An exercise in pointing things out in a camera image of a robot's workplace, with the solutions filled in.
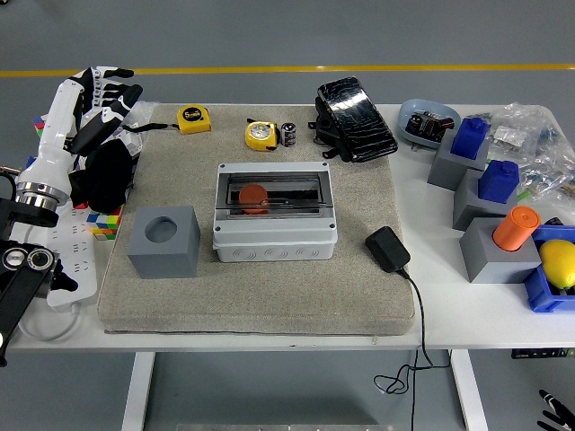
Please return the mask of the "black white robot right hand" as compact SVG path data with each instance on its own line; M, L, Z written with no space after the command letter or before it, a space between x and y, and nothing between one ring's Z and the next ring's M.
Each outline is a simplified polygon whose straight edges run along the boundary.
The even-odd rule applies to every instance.
M543 420L537 420L536 424L547 431L574 431L574 414L548 391L541 389L538 393L551 409L543 410L542 413L552 424Z

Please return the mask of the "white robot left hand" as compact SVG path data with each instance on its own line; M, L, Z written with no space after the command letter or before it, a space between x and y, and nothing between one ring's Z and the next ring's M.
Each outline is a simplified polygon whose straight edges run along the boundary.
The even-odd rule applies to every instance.
M57 205L71 194L75 156L87 155L119 128L143 88L123 84L134 75L115 66L88 67L57 88L40 137L38 156L16 180L16 199L46 198Z

